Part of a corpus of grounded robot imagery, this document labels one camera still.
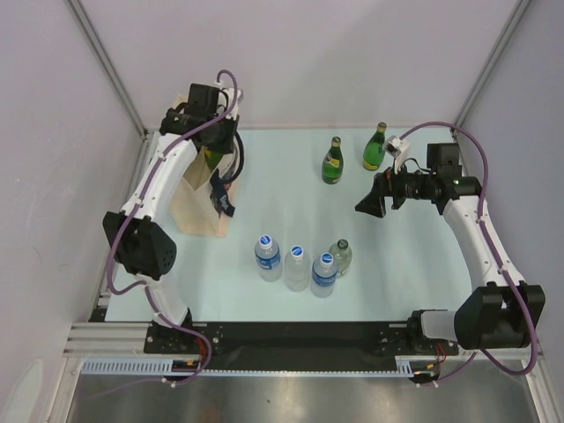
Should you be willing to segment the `green glass bottle front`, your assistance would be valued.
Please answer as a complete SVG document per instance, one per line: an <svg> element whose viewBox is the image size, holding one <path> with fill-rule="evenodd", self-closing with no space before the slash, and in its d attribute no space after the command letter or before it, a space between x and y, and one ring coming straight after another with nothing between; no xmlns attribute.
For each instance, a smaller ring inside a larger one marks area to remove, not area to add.
<svg viewBox="0 0 564 423"><path fill-rule="evenodd" d="M219 166L223 158L224 153L215 152L209 148L204 148L205 163L211 171L215 170Z"/></svg>

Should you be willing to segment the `green glass bottle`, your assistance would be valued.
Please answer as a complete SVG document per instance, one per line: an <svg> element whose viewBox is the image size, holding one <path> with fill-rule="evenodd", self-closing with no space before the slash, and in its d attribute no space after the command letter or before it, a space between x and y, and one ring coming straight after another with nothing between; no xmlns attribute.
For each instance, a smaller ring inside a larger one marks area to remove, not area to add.
<svg viewBox="0 0 564 423"><path fill-rule="evenodd" d="M379 122L375 134L369 139L365 146L362 164L366 170L375 171L383 162L384 150L382 147L386 140L386 129L387 124L385 122Z"/></svg>
<svg viewBox="0 0 564 423"><path fill-rule="evenodd" d="M215 152L209 148L204 148L205 163L211 171L215 170L219 166L223 158L224 153Z"/></svg>

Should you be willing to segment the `green bottle red label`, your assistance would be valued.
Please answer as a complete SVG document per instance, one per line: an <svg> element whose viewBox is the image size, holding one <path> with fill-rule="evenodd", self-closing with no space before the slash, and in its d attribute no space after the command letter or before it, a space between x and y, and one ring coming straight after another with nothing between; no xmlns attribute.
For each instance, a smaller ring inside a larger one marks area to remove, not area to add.
<svg viewBox="0 0 564 423"><path fill-rule="evenodd" d="M322 164L322 179L327 184L339 182L344 168L341 152L341 138L333 137L330 149L327 151Z"/></svg>

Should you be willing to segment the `beige canvas tote bag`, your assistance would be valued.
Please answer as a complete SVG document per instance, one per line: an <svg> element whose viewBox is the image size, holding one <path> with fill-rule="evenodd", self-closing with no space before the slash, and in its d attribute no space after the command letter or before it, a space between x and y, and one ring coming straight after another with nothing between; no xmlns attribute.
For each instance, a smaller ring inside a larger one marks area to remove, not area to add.
<svg viewBox="0 0 564 423"><path fill-rule="evenodd" d="M206 158L202 148L178 183L169 210L184 234L225 237L231 218L214 198L212 175L218 170L223 181L234 176L240 168L240 143L234 138L234 152L224 155L213 169Z"/></svg>

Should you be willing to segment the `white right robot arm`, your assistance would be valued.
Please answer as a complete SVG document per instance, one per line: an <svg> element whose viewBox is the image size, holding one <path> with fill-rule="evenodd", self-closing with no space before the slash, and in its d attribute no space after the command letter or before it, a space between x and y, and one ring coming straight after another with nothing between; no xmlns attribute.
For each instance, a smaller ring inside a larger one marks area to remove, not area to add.
<svg viewBox="0 0 564 423"><path fill-rule="evenodd" d="M466 350L529 346L545 294L540 286L527 284L508 258L480 198L479 179L462 174L454 143L428 145L426 169L414 172L405 165L409 149L409 143L398 137L384 142L393 164L375 175L372 189L355 209L382 218L386 198L391 198L395 210L407 199L434 204L462 251L472 293L456 311L415 312L419 323L406 332L408 346L416 353L428 353L438 339Z"/></svg>

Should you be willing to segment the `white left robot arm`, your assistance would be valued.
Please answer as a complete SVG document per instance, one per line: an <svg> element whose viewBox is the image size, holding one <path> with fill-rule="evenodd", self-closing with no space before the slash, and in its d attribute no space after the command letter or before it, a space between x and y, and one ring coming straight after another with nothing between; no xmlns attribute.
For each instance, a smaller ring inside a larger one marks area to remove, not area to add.
<svg viewBox="0 0 564 423"><path fill-rule="evenodd" d="M140 288L152 310L152 319L167 327L164 341L174 351L190 349L196 332L189 307L165 276L172 270L177 247L161 221L167 215L176 186L203 150L229 154L239 144L238 103L242 91L193 84L188 98L170 108L159 128L156 150L133 194L119 212L102 220L110 251L106 280L114 295Z"/></svg>

